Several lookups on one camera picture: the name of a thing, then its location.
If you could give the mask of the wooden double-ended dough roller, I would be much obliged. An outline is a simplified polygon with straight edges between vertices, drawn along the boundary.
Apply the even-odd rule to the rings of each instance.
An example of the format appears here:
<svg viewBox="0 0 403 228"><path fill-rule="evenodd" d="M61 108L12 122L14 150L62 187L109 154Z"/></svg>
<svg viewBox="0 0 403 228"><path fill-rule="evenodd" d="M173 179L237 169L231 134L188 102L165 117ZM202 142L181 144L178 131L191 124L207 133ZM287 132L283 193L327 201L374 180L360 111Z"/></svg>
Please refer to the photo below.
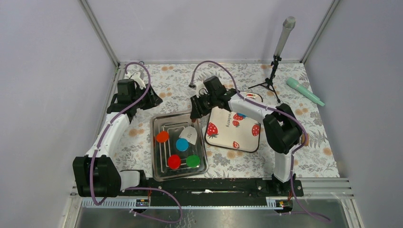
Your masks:
<svg viewBox="0 0 403 228"><path fill-rule="evenodd" d="M303 133L301 135L301 144L304 146L309 146L309 133Z"/></svg>

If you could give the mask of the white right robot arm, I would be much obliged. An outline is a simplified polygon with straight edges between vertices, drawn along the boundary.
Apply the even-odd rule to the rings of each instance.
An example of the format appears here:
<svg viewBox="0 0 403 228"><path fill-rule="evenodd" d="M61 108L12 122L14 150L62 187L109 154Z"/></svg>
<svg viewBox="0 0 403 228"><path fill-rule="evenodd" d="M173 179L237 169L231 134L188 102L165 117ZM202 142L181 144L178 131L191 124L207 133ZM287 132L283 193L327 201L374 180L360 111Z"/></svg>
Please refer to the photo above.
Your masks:
<svg viewBox="0 0 403 228"><path fill-rule="evenodd" d="M195 90L190 100L192 104L192 120L200 119L211 113L215 107L243 114L263 125L267 142L275 152L273 191L280 196L291 190L293 176L293 154L301 145L299 140L305 130L296 119L290 107L265 105L240 94L235 89L227 89L216 76L203 82L191 82L189 87Z"/></svg>

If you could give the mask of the blue dough piece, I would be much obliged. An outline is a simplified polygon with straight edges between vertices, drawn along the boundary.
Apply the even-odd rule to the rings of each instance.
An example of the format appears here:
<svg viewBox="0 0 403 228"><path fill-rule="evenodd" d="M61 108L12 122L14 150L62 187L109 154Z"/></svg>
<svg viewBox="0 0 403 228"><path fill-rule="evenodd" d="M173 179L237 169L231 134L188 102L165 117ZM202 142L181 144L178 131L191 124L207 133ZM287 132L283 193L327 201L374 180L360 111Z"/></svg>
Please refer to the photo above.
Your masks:
<svg viewBox="0 0 403 228"><path fill-rule="evenodd" d="M184 152L189 148L189 142L184 138L179 138L175 143L176 149L180 152Z"/></svg>

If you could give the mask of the white strawberry print tray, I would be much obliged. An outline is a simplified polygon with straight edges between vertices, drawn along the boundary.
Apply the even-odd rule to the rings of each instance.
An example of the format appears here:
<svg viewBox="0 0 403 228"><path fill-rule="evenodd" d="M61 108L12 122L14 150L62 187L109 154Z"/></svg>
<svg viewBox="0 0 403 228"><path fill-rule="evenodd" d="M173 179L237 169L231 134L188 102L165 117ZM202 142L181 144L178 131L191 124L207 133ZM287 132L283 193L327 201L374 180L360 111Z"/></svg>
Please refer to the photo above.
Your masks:
<svg viewBox="0 0 403 228"><path fill-rule="evenodd" d="M215 107L211 110L205 132L208 145L254 153L259 148L261 124L236 112Z"/></svg>

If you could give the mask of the metal spatula wooden handle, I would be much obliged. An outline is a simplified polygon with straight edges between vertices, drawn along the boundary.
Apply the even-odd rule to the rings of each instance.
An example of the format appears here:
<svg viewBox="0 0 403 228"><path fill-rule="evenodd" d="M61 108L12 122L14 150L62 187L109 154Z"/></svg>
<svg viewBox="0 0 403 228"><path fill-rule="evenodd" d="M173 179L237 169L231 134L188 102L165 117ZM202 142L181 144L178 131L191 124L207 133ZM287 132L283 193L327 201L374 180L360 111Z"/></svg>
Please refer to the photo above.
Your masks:
<svg viewBox="0 0 403 228"><path fill-rule="evenodd" d="M185 139L189 144L196 145L198 132L195 128L195 120L191 120L179 135L179 138Z"/></svg>

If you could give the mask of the blue dough scrap strip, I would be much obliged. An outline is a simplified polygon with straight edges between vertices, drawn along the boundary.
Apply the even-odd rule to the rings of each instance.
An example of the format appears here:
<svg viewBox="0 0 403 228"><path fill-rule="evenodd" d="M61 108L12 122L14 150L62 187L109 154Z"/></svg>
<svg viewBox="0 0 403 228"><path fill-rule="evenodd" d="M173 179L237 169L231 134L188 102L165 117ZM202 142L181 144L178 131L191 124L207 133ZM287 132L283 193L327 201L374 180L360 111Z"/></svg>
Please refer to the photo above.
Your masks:
<svg viewBox="0 0 403 228"><path fill-rule="evenodd" d="M241 114L241 113L237 113L237 115L238 115L239 117L242 117L243 119L245 119L245 118L247 117L246 115Z"/></svg>

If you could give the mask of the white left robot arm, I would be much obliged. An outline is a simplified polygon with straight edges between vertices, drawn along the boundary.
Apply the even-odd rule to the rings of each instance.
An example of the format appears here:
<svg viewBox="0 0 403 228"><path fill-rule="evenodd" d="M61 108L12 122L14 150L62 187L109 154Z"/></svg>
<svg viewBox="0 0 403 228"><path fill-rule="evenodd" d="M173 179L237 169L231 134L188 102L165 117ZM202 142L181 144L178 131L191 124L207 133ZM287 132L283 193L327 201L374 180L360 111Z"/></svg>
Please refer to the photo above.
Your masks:
<svg viewBox="0 0 403 228"><path fill-rule="evenodd" d="M73 160L77 191L81 197L116 197L129 188L135 195L147 191L145 174L138 170L119 171L113 162L118 143L137 111L157 107L162 99L141 79L117 83L106 111L106 121L92 147Z"/></svg>

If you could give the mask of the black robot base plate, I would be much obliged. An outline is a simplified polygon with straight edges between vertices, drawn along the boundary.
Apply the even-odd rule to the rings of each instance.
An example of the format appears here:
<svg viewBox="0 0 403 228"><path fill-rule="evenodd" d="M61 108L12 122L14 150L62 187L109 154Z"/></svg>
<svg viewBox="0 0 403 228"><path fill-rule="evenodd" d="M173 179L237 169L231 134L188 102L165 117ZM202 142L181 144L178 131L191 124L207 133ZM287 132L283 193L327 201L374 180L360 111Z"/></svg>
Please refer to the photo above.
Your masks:
<svg viewBox="0 0 403 228"><path fill-rule="evenodd" d="M120 196L145 197L151 206L175 206L172 194L181 206L266 206L267 198L290 200L304 195L299 180L281 183L272 178L182 178L158 182L150 178L140 190L126 190Z"/></svg>

